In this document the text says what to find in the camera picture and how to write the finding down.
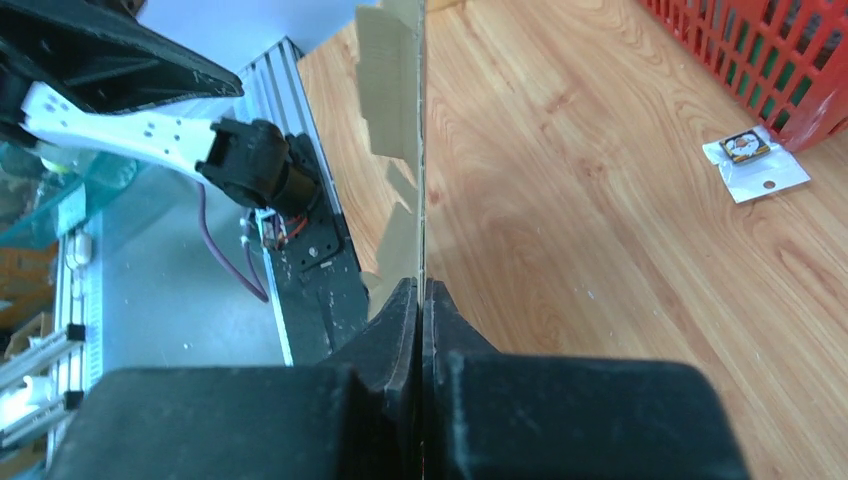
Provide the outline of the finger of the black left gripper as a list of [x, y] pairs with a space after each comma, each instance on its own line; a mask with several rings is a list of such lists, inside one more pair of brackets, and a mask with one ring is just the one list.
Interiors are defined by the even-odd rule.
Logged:
[[239, 97], [230, 70], [141, 25], [118, 1], [4, 1], [1, 64], [87, 113]]

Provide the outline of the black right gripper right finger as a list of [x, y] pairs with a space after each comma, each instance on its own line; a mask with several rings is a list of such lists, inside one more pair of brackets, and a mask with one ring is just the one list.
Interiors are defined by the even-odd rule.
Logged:
[[446, 285], [423, 303], [428, 479], [746, 479], [717, 393], [664, 360], [506, 354]]

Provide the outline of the brown cardboard paper box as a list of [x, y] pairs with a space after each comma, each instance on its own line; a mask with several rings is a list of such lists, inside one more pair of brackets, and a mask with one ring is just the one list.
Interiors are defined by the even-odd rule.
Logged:
[[377, 271], [363, 281], [375, 318], [396, 285], [426, 274], [426, 70], [424, 1], [359, 6], [355, 26], [360, 111], [370, 151], [389, 158], [386, 179], [400, 197], [377, 249]]

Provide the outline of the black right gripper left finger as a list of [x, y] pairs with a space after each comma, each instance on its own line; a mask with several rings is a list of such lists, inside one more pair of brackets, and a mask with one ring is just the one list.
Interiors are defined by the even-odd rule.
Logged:
[[315, 365], [133, 368], [106, 375], [50, 479], [416, 479], [417, 285]]

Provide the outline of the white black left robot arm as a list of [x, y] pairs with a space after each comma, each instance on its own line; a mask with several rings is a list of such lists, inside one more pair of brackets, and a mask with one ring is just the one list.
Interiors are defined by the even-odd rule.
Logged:
[[166, 105], [239, 97], [230, 70], [137, 21], [138, 1], [1, 5], [1, 138], [167, 167], [237, 204], [308, 215], [324, 188], [302, 138], [266, 120], [169, 116]]

